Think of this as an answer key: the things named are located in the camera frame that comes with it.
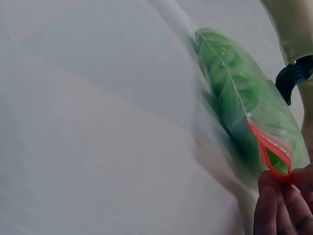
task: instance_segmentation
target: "ziplock seal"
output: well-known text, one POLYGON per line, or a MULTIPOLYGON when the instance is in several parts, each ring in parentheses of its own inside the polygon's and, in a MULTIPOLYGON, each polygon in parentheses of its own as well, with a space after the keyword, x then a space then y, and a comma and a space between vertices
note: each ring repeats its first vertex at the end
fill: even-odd
MULTIPOLYGON (((258 126, 256 126, 249 118, 249 116, 246 116, 249 127, 251 131, 253 132, 254 136, 258 140, 259 151, 262 151, 261 161, 269 168, 271 173, 276 176, 281 181, 284 181, 286 183, 291 183, 291 177, 290 177, 290 171, 291 171, 291 159, 290 156, 283 151, 281 148, 277 147, 276 144, 271 143, 275 142, 273 138, 271 138, 270 134, 266 131, 262 130, 258 126), (279 171, 276 169, 270 162, 268 151, 271 151, 273 154, 275 154, 287 167, 287 174, 279 171)), ((286 145, 283 144, 282 141, 279 141, 278 145, 282 146, 285 150, 289 151, 291 153, 291 149, 286 145)))

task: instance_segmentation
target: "person's arm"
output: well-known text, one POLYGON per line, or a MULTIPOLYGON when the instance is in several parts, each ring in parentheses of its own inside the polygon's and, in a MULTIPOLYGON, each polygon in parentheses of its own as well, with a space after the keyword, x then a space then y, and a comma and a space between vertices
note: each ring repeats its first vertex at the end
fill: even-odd
POLYGON ((286 66, 301 64, 304 80, 309 78, 295 82, 295 74, 291 71, 291 80, 288 76, 283 77, 278 89, 283 96, 286 95, 284 98, 288 102, 293 86, 302 82, 298 85, 304 108, 302 135, 313 161, 313 0, 261 2, 276 29, 286 66))

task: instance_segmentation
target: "transparent plastic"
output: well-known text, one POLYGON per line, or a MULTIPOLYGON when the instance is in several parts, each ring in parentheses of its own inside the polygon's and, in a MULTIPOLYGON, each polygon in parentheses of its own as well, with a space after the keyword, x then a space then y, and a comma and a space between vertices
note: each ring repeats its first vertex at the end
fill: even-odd
POLYGON ((290 182, 309 163, 301 132, 273 82, 237 43, 216 30, 196 32, 195 50, 218 103, 218 114, 252 173, 266 167, 290 182))

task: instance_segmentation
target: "white backdrop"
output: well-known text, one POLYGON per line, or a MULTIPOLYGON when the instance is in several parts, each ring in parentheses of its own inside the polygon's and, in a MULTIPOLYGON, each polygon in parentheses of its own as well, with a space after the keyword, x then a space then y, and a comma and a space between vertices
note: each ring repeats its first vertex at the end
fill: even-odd
MULTIPOLYGON (((268 76, 283 67, 258 0, 177 1, 268 76)), ((1 234, 243 233, 237 185, 219 179, 227 153, 197 102, 199 72, 148 0, 0 6, 1 234), (199 122, 211 170, 195 158, 199 122)))

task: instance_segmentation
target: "finger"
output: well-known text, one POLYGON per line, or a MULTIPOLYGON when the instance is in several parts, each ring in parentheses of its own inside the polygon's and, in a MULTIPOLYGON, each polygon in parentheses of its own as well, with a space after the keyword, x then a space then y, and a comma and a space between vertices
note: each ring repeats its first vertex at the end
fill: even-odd
POLYGON ((313 213, 313 192, 301 192, 302 197, 307 202, 311 213, 313 213))
POLYGON ((295 230, 288 215, 284 198, 280 190, 280 181, 275 178, 269 171, 263 172, 259 177, 259 188, 264 186, 272 186, 277 195, 277 215, 276 215, 276 228, 277 234, 288 235, 295 234, 295 230))
POLYGON ((294 185, 300 191, 313 192, 313 164, 303 169, 296 169, 291 172, 294 185))
POLYGON ((275 189, 264 186, 261 189, 254 212, 254 235, 276 234, 277 196, 275 189))
POLYGON ((295 229, 299 234, 313 234, 313 215, 300 192, 287 184, 282 185, 281 190, 295 229))

